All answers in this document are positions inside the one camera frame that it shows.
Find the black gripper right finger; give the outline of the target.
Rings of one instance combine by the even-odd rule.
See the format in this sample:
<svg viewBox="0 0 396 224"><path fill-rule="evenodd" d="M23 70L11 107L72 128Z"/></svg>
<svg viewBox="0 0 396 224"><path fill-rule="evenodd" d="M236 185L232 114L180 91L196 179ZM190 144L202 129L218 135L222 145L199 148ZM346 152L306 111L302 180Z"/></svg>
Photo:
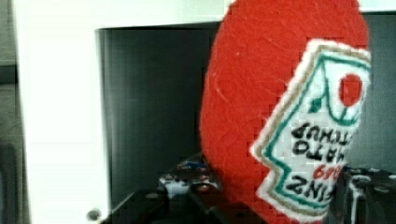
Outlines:
<svg viewBox="0 0 396 224"><path fill-rule="evenodd" d="M396 224L395 174L345 168L323 224Z"/></svg>

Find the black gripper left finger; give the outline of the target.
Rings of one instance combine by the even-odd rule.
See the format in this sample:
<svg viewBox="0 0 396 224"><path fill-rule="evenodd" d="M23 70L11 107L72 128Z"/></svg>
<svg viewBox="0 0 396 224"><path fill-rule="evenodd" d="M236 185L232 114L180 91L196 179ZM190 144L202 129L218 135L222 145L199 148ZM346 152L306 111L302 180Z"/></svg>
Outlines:
<svg viewBox="0 0 396 224"><path fill-rule="evenodd" d="M268 224L244 203L231 203L210 184L194 184L172 199L166 190L142 189L101 224Z"/></svg>

